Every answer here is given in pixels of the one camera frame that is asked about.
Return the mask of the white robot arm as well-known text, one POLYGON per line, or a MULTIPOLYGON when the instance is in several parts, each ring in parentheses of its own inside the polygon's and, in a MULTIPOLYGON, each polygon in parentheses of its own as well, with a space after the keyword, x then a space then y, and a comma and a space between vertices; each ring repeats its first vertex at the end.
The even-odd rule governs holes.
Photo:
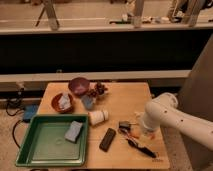
POLYGON ((194 117, 177 109, 178 100, 172 93, 162 93, 145 104, 139 117, 143 133, 154 133, 161 124, 181 133, 213 150, 213 122, 194 117))

